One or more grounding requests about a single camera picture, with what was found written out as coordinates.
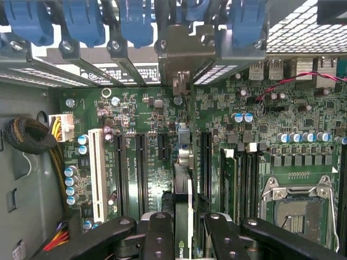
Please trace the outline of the short black expansion slot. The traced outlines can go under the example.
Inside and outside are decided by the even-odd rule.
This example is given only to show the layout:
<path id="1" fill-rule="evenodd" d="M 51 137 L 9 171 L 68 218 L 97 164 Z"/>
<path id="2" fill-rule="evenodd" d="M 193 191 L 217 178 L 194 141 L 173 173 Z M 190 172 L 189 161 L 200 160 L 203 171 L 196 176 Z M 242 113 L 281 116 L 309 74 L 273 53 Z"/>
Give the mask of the short black expansion slot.
<path id="1" fill-rule="evenodd" d="M 169 137 L 167 133 L 159 133 L 158 138 L 158 158 L 167 160 L 169 158 Z"/>

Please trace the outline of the CPU socket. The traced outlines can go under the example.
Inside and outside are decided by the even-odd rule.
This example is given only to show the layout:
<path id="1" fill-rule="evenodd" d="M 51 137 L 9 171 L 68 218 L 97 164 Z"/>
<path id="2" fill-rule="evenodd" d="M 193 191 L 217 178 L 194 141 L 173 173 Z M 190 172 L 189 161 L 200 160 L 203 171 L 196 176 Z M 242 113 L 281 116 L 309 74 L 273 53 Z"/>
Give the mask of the CPU socket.
<path id="1" fill-rule="evenodd" d="M 333 184 L 327 175 L 315 184 L 302 185 L 280 185 L 269 177 L 261 194 L 259 217 L 334 251 L 329 188 Z"/>

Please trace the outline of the blue card retainer clip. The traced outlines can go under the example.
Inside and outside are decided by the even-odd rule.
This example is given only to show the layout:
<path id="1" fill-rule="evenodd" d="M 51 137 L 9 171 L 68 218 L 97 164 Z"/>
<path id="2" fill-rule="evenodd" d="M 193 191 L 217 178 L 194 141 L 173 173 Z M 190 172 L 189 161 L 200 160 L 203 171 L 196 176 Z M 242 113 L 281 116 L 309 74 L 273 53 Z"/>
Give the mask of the blue card retainer clip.
<path id="1" fill-rule="evenodd" d="M 153 43 L 151 0 L 119 0 L 121 33 L 137 49 Z"/>
<path id="2" fill-rule="evenodd" d="M 266 0 L 232 0 L 229 20 L 234 48 L 243 48 L 260 39 L 265 20 Z"/>
<path id="3" fill-rule="evenodd" d="M 54 43 L 53 23 L 43 1 L 4 0 L 4 11 L 17 36 L 38 47 Z"/>
<path id="4" fill-rule="evenodd" d="M 191 22 L 202 22 L 210 0 L 187 0 L 186 19 Z"/>
<path id="5" fill-rule="evenodd" d="M 98 0 L 62 0 L 62 7 L 71 38 L 88 48 L 105 43 L 105 28 Z"/>

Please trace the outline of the metal locking lever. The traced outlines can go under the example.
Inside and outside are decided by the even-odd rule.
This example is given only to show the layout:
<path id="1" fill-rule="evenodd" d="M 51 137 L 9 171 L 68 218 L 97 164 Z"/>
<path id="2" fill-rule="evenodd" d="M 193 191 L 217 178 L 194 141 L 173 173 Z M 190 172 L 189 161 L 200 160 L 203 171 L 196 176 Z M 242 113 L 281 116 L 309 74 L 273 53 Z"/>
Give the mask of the metal locking lever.
<path id="1" fill-rule="evenodd" d="M 334 252 L 339 252 L 339 236 L 337 234 L 337 225 L 336 225 L 336 215 L 335 215 L 335 202 L 333 197 L 333 188 L 329 188 L 329 201 L 330 201 L 330 208 L 331 208 L 331 217 L 332 217 L 332 231 L 333 236 L 335 238 L 335 247 Z"/>

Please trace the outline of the white expansion slot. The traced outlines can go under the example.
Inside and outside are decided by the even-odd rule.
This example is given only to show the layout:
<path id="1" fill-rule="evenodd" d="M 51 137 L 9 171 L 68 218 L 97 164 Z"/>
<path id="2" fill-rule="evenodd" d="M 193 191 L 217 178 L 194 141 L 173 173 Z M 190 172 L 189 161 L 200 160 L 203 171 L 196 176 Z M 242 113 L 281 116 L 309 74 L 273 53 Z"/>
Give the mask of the white expansion slot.
<path id="1" fill-rule="evenodd" d="M 102 129 L 90 129 L 88 138 L 93 218 L 95 222 L 104 222 L 107 218 L 108 206 L 105 147 Z"/>

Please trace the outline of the long black expansion slot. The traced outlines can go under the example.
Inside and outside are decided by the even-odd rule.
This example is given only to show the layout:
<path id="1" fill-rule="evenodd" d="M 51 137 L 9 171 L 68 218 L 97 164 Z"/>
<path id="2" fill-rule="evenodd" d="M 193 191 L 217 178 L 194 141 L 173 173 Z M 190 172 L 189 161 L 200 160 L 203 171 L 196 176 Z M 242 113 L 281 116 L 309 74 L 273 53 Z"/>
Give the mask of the long black expansion slot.
<path id="1" fill-rule="evenodd" d="M 139 215 L 149 210 L 148 181 L 147 181 L 147 138 L 145 133 L 137 133 L 136 141 L 136 167 L 138 180 Z"/>
<path id="2" fill-rule="evenodd" d="M 210 131 L 201 132 L 200 150 L 201 192 L 211 199 L 212 134 Z"/>
<path id="3" fill-rule="evenodd" d="M 118 212 L 121 216 L 128 216 L 126 147 L 122 134 L 114 136 L 114 159 Z"/>

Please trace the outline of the green motherboard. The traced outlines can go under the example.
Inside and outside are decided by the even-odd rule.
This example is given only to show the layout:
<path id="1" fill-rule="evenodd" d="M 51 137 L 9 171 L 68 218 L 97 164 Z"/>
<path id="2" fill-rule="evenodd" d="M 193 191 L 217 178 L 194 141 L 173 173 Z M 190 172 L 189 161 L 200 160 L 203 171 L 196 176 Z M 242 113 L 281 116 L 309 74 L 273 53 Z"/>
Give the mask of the green motherboard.
<path id="1" fill-rule="evenodd" d="M 198 234 L 194 252 L 203 254 L 203 216 L 225 213 L 240 223 L 259 217 L 269 177 L 280 185 L 315 184 L 330 177 L 335 191 L 339 253 L 347 255 L 347 60 L 317 57 L 268 61 L 215 84 L 195 86 L 198 155 Z M 140 220 L 162 211 L 162 195 L 173 193 L 179 123 L 187 115 L 182 98 L 168 87 L 68 89 L 63 114 L 73 114 L 74 140 L 63 144 L 68 206 L 83 232 L 120 216 L 115 184 L 114 136 L 125 137 L 128 216 Z M 90 129 L 104 136 L 107 218 L 93 218 Z M 212 134 L 211 199 L 201 192 L 201 132 Z M 149 210 L 139 215 L 137 133 L 147 138 Z M 158 158 L 158 134 L 169 137 L 169 158 Z"/>

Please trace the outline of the white power connector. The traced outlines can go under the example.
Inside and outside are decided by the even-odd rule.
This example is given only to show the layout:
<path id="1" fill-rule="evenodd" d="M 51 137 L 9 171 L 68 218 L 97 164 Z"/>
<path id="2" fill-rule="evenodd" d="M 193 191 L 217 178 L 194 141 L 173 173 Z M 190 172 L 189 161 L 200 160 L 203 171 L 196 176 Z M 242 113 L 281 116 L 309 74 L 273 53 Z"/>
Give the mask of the white power connector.
<path id="1" fill-rule="evenodd" d="M 57 142 L 68 142 L 74 140 L 74 118 L 73 114 L 49 115 L 49 133 Z"/>

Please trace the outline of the dark grey PC case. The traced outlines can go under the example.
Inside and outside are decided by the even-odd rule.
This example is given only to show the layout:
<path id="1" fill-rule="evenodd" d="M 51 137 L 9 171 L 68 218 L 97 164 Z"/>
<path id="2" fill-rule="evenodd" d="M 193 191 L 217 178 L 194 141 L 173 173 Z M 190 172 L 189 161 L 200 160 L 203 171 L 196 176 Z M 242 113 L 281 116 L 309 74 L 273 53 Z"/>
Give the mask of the dark grey PC case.
<path id="1" fill-rule="evenodd" d="M 82 231 L 68 206 L 63 144 L 49 133 L 49 115 L 63 114 L 68 89 L 168 87 L 156 42 L 170 25 L 194 35 L 214 28 L 215 57 L 199 80 L 215 84 L 268 61 L 347 60 L 347 0 L 266 0 L 260 39 L 234 48 L 232 0 L 210 0 L 202 22 L 186 19 L 187 0 L 151 0 L 153 43 L 139 49 L 123 38 L 119 0 L 98 0 L 105 43 L 88 48 L 71 38 L 62 0 L 43 1 L 54 43 L 38 47 L 12 32 L 0 0 L 0 260 L 32 260 Z"/>

